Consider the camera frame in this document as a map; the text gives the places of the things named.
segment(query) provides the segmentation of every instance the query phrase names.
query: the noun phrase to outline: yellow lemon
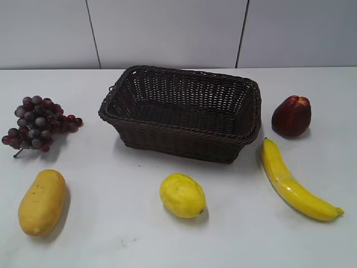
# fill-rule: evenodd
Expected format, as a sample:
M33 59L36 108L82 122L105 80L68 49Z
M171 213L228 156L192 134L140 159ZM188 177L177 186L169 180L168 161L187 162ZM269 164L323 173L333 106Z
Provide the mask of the yellow lemon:
M161 183L160 197L165 207L181 218L194 218L206 208L201 185L180 173L168 176Z

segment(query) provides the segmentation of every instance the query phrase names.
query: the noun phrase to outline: brown wicker basket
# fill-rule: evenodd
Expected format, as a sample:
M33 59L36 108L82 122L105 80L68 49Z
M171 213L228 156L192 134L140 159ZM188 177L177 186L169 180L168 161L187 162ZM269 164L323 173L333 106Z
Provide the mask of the brown wicker basket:
M231 163L258 136L261 102L248 78L133 66L109 88L99 116L128 147Z

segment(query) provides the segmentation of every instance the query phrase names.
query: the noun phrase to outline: apple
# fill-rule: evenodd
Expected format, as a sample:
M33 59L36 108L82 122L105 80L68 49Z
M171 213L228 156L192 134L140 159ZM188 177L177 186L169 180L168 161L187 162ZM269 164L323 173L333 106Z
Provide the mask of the apple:
M306 97L288 97L274 111L273 131L286 137L303 134L311 122L311 105Z

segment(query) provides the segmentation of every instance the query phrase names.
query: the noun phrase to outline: banana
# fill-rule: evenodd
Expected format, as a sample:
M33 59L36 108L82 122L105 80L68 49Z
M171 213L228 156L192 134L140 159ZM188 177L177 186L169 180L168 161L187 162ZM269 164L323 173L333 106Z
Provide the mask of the banana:
M320 221L330 221L345 213L300 185L285 165L278 146L268 138L263 141L262 161L277 193L301 213Z

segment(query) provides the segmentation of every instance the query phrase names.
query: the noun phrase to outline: white table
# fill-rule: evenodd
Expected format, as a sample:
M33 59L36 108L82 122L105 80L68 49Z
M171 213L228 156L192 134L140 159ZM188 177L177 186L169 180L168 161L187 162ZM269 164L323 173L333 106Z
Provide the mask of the white table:
M0 267L357 267L357 68L225 69L246 76L262 94L260 135L231 165L124 146L98 109L122 70L2 70L0 134L26 95L50 97L84 127L44 155L1 145ZM286 140L271 130L274 109L289 95L312 105L310 130ZM256 152L262 138L279 145L307 189L346 214L320 223L291 209L270 185ZM56 169L70 205L44 240L26 236L17 210L37 173ZM158 190L172 173L203 187L209 215L173 217Z

